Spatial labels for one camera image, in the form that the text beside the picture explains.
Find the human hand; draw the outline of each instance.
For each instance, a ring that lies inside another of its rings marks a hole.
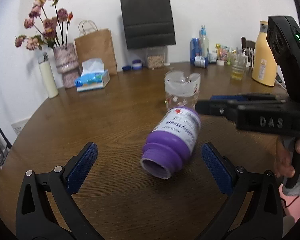
[[[296,142],[296,151],[300,153],[300,139]],[[285,176],[292,178],[294,175],[294,168],[291,165],[290,152],[284,148],[280,138],[277,138],[277,152],[274,161],[274,173],[277,178]]]

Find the blue can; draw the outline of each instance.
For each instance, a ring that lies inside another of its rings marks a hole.
[[[201,45],[198,38],[192,38],[190,42],[190,62],[194,61],[196,56],[201,55]]]

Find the black paper bag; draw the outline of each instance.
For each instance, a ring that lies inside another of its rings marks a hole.
[[[128,49],[175,45],[170,0],[121,0]]]

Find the glass cup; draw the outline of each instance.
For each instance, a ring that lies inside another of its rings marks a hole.
[[[248,56],[237,55],[237,59],[234,60],[232,65],[231,78],[235,80],[242,80],[247,63],[248,63]]]
[[[192,73],[188,77],[183,71],[172,70],[164,78],[166,106],[169,111],[177,106],[188,106],[194,109],[198,101],[200,74]]]
[[[239,55],[234,54],[234,53],[232,53],[232,54],[230,55],[230,64],[231,64],[231,66],[233,66],[233,65],[236,64],[236,61],[237,61],[237,57],[238,57],[238,56],[239,56]]]

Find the yellow bottle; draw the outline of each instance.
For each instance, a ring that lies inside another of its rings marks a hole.
[[[277,74],[277,63],[274,60],[267,42],[268,22],[260,22],[260,32],[256,42],[256,54],[254,57],[252,79],[273,87]]]

